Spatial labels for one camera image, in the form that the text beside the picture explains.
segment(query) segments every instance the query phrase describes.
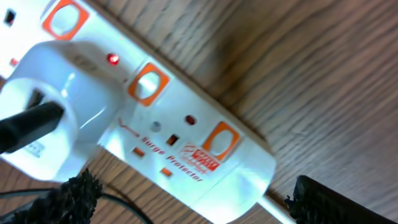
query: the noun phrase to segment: red logo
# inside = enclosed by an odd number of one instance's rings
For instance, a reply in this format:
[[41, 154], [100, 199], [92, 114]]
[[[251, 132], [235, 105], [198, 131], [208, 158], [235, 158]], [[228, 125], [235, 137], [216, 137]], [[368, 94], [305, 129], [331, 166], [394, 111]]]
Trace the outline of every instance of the red logo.
[[196, 170], [202, 174], [213, 172], [220, 166], [220, 163], [211, 157], [204, 149], [190, 142], [181, 149], [180, 155], [188, 165], [194, 166]]

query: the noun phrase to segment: wood grain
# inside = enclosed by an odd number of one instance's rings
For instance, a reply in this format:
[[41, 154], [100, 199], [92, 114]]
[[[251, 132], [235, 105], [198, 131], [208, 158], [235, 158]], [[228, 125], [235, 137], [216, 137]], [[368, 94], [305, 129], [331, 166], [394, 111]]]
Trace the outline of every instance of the wood grain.
[[[268, 140], [274, 194], [305, 174], [398, 222], [397, 1], [95, 2]], [[1, 191], [52, 185], [0, 168]], [[155, 223], [208, 223], [105, 151], [89, 168]], [[138, 221], [101, 201], [93, 223]], [[234, 223], [276, 221], [255, 205]]]

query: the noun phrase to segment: power strip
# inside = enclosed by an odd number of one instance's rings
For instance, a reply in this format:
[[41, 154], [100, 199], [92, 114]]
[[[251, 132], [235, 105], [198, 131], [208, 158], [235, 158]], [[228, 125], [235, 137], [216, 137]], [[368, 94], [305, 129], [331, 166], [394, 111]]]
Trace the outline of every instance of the power strip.
[[[120, 160], [215, 223], [261, 200], [276, 167], [267, 144], [101, 8], [79, 0], [2, 1], [0, 18], [5, 78], [33, 45], [49, 40], [82, 43], [92, 53], [82, 66], [100, 64], [117, 77], [126, 100], [99, 144]], [[40, 159], [49, 150], [27, 153]]]

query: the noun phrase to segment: red led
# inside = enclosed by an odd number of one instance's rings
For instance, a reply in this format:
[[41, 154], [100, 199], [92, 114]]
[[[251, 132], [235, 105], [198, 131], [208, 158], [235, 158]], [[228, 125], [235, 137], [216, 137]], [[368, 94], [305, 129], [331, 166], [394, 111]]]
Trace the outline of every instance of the red led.
[[120, 61], [120, 58], [117, 54], [110, 53], [106, 56], [106, 59], [111, 65], [117, 65]]
[[15, 59], [15, 58], [12, 58], [11, 61], [10, 61], [10, 65], [12, 65], [12, 66], [17, 66], [18, 63], [19, 63], [19, 61], [17, 59]]

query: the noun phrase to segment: white cord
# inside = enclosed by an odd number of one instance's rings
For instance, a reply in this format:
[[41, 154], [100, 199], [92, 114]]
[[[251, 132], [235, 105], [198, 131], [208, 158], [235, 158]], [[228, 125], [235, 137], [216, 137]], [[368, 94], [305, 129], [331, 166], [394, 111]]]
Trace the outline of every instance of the white cord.
[[295, 224], [295, 220], [290, 217], [290, 215], [285, 211], [282, 206], [278, 203], [274, 202], [273, 199], [263, 196], [259, 201], [260, 204], [265, 210], [267, 210], [272, 216], [278, 219], [283, 224]]

